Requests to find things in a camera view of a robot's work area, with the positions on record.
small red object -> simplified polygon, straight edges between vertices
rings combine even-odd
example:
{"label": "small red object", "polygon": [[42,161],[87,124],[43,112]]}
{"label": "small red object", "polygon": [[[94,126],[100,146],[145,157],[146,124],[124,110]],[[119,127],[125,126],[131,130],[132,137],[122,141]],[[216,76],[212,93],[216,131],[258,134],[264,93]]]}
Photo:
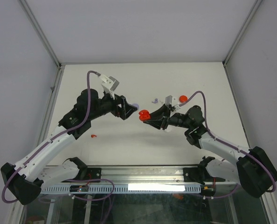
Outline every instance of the small red object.
{"label": "small red object", "polygon": [[179,200],[183,200],[183,195],[180,195],[180,194],[173,194],[173,197],[174,198],[177,198],[177,199],[179,199]]}
{"label": "small red object", "polygon": [[89,177],[89,180],[92,179],[91,174],[88,174],[87,176]]}
{"label": "small red object", "polygon": [[181,103],[184,103],[184,102],[186,102],[187,100],[188,100],[187,96],[182,95],[182,96],[179,97],[179,101],[180,101]]}
{"label": "small red object", "polygon": [[141,121],[151,119],[150,113],[147,110],[142,110],[138,114]]}

white label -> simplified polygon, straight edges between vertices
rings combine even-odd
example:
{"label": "white label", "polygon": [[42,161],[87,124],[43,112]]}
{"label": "white label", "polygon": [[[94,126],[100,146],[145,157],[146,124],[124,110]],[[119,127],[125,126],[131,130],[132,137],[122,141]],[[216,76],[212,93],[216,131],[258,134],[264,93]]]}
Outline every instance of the white label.
{"label": "white label", "polygon": [[159,183],[130,183],[128,190],[149,190],[149,191],[185,191],[184,185],[169,185]]}

white plastic bracket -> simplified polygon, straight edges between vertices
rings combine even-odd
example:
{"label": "white plastic bracket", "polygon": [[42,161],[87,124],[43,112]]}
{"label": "white plastic bracket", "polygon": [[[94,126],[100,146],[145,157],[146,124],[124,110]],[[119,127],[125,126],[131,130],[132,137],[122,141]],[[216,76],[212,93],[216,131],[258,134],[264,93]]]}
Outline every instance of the white plastic bracket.
{"label": "white plastic bracket", "polygon": [[[222,139],[220,137],[218,139],[221,139],[235,147],[239,147],[238,145],[236,145],[232,142],[229,142],[225,139]],[[222,157],[225,160],[232,163],[234,166],[236,166],[236,163],[238,162],[239,157],[243,156],[237,150],[235,150],[229,146],[226,146],[219,141],[215,141],[215,139],[212,138],[209,135],[209,133],[203,134],[202,137],[199,139],[199,143],[200,143],[200,146],[202,149],[205,149],[207,151],[210,151],[212,153],[219,155],[220,157]],[[240,147],[240,151],[241,150],[244,152],[247,152],[249,150],[249,148],[248,147]]]}
{"label": "white plastic bracket", "polygon": [[120,84],[118,80],[113,78],[112,76],[107,77],[103,74],[99,76],[99,78],[102,80],[102,87],[105,93],[109,93],[113,99],[115,99],[115,89]]}
{"label": "white plastic bracket", "polygon": [[210,176],[218,176],[240,184],[237,166],[228,161],[220,161],[219,159],[212,160],[206,166],[206,170]]}
{"label": "white plastic bracket", "polygon": [[38,179],[43,180],[41,189],[44,190],[62,181],[73,179],[78,172],[79,168],[70,160],[66,160],[62,165],[43,169],[38,175]]}
{"label": "white plastic bracket", "polygon": [[180,109],[178,100],[176,99],[176,97],[173,97],[171,95],[166,97],[165,105],[167,107],[171,105],[174,108],[174,110],[171,112],[171,116],[173,116],[176,111]]}

orange ball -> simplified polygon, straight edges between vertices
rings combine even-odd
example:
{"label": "orange ball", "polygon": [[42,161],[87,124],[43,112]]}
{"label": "orange ball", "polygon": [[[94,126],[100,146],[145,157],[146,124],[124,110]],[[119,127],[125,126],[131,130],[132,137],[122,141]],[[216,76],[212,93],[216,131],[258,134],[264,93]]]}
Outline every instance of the orange ball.
{"label": "orange ball", "polygon": [[184,103],[184,102],[187,101],[187,100],[188,100],[187,96],[182,95],[182,96],[179,97],[179,101],[180,101],[181,103]]}

white tabletop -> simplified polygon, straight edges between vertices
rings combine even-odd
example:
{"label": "white tabletop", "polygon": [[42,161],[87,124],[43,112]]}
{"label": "white tabletop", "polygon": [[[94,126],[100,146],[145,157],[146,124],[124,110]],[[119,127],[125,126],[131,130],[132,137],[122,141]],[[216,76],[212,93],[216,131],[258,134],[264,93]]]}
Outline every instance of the white tabletop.
{"label": "white tabletop", "polygon": [[[247,146],[247,141],[222,63],[138,63],[66,65],[57,96],[49,133],[63,115],[76,103],[86,89],[86,74],[95,70],[116,78],[120,85],[115,93],[124,95],[139,111],[153,112],[161,107],[155,98],[164,101],[168,95],[179,98],[195,91],[205,93],[208,125],[218,136]],[[101,80],[91,75],[90,85],[103,96]],[[202,97],[197,95],[179,110],[185,113],[191,106],[203,109]],[[138,112],[122,120],[107,114],[92,121],[92,127],[76,142],[58,154],[49,165],[62,164],[70,157],[79,157],[88,165],[183,165],[197,164],[203,156],[215,156],[191,146],[184,136],[186,129],[172,127],[166,133],[139,120]]]}

